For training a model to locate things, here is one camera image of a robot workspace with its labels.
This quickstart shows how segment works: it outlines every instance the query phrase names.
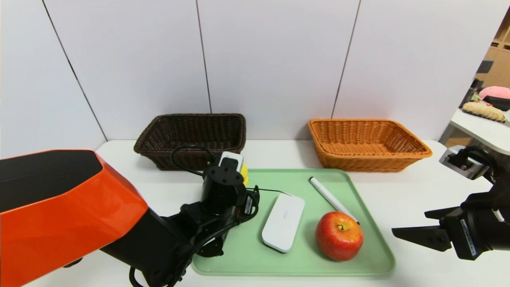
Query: table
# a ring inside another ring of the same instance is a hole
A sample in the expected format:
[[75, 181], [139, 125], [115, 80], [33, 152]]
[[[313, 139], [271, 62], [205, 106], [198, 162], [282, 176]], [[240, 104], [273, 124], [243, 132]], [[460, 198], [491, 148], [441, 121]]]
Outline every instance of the table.
[[[98, 154], [138, 189], [161, 216], [177, 213], [183, 203], [199, 199], [201, 178], [186, 172], [161, 172], [147, 158], [133, 152], [133, 140], [102, 145]], [[395, 238], [392, 227], [436, 225], [423, 212], [457, 206], [470, 193], [485, 192], [490, 184], [471, 181], [438, 163], [445, 147], [425, 141], [434, 155], [400, 173], [349, 173], [396, 258], [395, 271], [381, 277], [216, 277], [198, 275], [188, 268], [176, 286], [475, 286], [504, 285], [510, 253], [486, 252], [476, 261], [457, 258], [455, 251], [438, 252]], [[242, 152], [248, 168], [319, 168], [311, 141], [249, 140]], [[102, 253], [92, 252], [77, 265], [58, 269], [30, 287], [131, 286], [129, 267]]]
[[[494, 151], [510, 155], [510, 128], [507, 125], [464, 113], [461, 109], [455, 111], [450, 125], [474, 137]], [[451, 127], [447, 128], [442, 139], [447, 139], [446, 137], [449, 137], [452, 131]]]

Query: pink stuffed toy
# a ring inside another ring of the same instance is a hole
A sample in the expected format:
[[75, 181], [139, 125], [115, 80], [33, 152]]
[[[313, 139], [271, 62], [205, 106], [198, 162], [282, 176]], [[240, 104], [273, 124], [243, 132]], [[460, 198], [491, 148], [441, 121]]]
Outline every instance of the pink stuffed toy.
[[510, 89], [505, 87], [492, 86], [481, 90], [479, 95], [482, 101], [488, 95], [496, 98], [510, 99]]

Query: green tray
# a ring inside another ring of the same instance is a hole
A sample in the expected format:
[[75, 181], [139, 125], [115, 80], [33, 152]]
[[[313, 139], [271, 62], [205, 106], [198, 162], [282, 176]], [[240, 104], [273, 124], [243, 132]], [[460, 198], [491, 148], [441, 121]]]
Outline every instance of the green tray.
[[[249, 186], [278, 189], [305, 201], [294, 245], [280, 253], [264, 245], [262, 229], [278, 192], [261, 190], [259, 214], [233, 228], [223, 247], [224, 255], [212, 258], [195, 256], [193, 268], [202, 275], [221, 276], [376, 276], [395, 268], [395, 257], [386, 244], [367, 207], [347, 174], [334, 169], [249, 170]], [[365, 241], [350, 261], [326, 257], [315, 240], [321, 217], [333, 207], [308, 182], [317, 178], [361, 224]]]

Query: orange wicker basket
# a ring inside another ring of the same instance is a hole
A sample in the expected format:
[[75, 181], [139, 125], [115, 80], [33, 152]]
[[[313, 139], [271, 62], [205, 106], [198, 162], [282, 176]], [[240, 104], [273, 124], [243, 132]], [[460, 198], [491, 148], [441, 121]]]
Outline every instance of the orange wicker basket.
[[313, 119], [308, 128], [325, 168], [399, 172], [432, 155], [403, 125], [388, 119]]

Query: red apple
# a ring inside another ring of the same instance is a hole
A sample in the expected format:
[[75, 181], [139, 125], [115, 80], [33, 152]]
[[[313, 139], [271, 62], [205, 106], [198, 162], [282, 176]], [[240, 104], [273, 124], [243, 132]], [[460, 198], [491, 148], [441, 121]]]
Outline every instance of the red apple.
[[315, 230], [320, 249], [334, 260], [353, 259], [363, 244], [359, 224], [343, 212], [326, 213]]

